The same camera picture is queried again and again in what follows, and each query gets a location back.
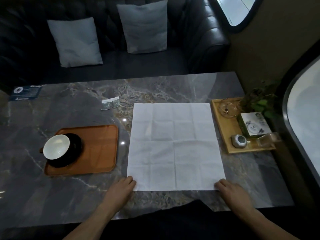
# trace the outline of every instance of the light blue pillow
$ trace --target light blue pillow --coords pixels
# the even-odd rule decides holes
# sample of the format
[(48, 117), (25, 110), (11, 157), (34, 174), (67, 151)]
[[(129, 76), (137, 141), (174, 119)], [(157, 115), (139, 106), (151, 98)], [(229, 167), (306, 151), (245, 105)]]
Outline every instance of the light blue pillow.
[(117, 5), (128, 53), (151, 53), (167, 49), (167, 0), (143, 6)]
[(62, 67), (103, 64), (94, 18), (74, 21), (48, 20)]

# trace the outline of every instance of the white napkin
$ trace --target white napkin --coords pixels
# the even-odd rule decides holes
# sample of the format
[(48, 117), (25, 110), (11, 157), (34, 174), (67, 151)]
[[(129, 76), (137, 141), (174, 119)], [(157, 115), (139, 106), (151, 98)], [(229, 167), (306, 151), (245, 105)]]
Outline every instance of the white napkin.
[(134, 104), (129, 175), (135, 191), (214, 190), (225, 174), (210, 104)]

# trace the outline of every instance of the sofa armrest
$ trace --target sofa armrest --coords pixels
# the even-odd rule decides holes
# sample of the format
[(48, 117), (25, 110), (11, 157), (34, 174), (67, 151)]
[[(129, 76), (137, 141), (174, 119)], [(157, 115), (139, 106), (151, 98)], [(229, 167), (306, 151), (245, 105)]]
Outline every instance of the sofa armrest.
[(178, 23), (182, 50), (191, 73), (218, 72), (230, 42), (208, 0), (191, 0)]

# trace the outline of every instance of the hand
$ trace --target hand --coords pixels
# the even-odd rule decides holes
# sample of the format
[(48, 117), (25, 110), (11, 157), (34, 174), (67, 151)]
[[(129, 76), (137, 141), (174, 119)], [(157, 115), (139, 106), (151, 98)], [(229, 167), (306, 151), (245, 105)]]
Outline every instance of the hand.
[(131, 176), (113, 183), (100, 206), (115, 215), (128, 202), (136, 183)]
[(239, 185), (231, 183), (224, 178), (215, 183), (220, 190), (220, 195), (226, 205), (240, 219), (245, 220), (247, 216), (256, 213), (249, 194)]

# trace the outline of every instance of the brown tray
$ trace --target brown tray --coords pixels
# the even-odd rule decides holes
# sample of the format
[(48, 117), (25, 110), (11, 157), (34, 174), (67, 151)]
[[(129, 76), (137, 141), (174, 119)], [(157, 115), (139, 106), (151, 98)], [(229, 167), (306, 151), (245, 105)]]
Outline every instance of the brown tray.
[(48, 176), (74, 175), (85, 173), (103, 173), (113, 170), (116, 165), (118, 127), (98, 125), (64, 128), (56, 135), (74, 133), (82, 139), (82, 152), (72, 164), (63, 168), (54, 168), (46, 163), (44, 173)]
[[(260, 147), (257, 143), (256, 138), (249, 138), (248, 145), (245, 148), (235, 148), (231, 143), (231, 136), (235, 134), (242, 135), (242, 131), (239, 127), (239, 124), (236, 118), (228, 119), (223, 117), (220, 114), (218, 110), (218, 106), (221, 100), (222, 99), (211, 100), (211, 107), (212, 107), (214, 117), (216, 118), (220, 134), (226, 145), (226, 149), (228, 153), (257, 152), (257, 151), (276, 149), (274, 145), (268, 148)], [(228, 100), (233, 101), (234, 103), (239, 103), (240, 100), (242, 100), (242, 97), (228, 98)]]

